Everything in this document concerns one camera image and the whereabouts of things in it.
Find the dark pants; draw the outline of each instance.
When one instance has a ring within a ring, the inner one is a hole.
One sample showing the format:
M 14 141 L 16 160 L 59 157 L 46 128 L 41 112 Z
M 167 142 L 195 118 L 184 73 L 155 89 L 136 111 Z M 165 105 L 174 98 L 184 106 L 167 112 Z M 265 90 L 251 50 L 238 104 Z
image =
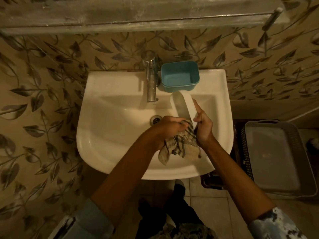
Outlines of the dark pants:
M 146 213 L 141 213 L 143 219 L 139 223 L 135 239 L 148 239 L 159 233 L 166 222 L 165 213 L 172 218 L 177 229 L 179 225 L 183 223 L 203 225 L 194 209 L 190 207 L 186 201 L 184 201 L 183 197 L 178 196 L 179 193 L 176 193 L 176 189 L 185 190 L 184 187 L 175 185 L 174 193 L 166 202 L 164 210 L 159 208 L 149 208 Z

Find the blue plastic container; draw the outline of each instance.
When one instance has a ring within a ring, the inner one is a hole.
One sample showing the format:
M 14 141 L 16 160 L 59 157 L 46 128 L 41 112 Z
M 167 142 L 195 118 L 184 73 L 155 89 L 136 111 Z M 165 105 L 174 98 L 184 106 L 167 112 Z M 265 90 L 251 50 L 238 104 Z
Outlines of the blue plastic container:
M 163 64 L 161 75 L 165 92 L 192 90 L 199 82 L 198 65 L 194 61 Z

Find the faucet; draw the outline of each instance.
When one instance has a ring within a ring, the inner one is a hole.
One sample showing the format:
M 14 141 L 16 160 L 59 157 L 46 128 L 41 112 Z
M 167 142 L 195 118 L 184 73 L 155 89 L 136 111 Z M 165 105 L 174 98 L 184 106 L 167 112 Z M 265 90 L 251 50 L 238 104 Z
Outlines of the faucet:
M 160 83 L 158 74 L 158 62 L 156 54 L 153 50 L 145 50 L 142 52 L 142 61 L 146 71 L 147 93 L 146 102 L 156 102 L 156 87 Z

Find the sink basin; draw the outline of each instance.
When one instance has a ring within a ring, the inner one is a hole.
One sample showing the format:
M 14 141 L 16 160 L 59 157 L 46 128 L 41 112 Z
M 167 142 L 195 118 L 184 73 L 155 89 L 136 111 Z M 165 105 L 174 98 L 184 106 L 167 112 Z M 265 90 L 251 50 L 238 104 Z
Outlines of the sink basin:
M 233 120 L 225 71 L 200 70 L 200 82 L 189 91 L 212 119 L 213 134 L 226 152 L 233 146 Z M 145 72 L 91 72 L 88 76 L 77 130 L 78 150 L 96 170 L 110 173 L 154 115 L 173 115 L 171 93 L 156 89 L 158 101 L 146 103 Z M 143 179 L 189 178 L 214 170 L 207 155 L 191 163 L 171 155 L 167 165 L 155 153 Z

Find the shirt sleeve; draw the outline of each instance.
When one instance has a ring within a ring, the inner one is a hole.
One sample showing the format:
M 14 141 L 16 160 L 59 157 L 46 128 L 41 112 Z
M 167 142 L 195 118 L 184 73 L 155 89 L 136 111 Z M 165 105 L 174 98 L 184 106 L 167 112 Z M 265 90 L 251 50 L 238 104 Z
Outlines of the shirt sleeve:
M 295 223 L 278 207 L 251 222 L 248 229 L 254 239 L 307 239 Z
M 109 239 L 113 230 L 108 218 L 88 199 L 74 217 L 64 217 L 48 239 Z

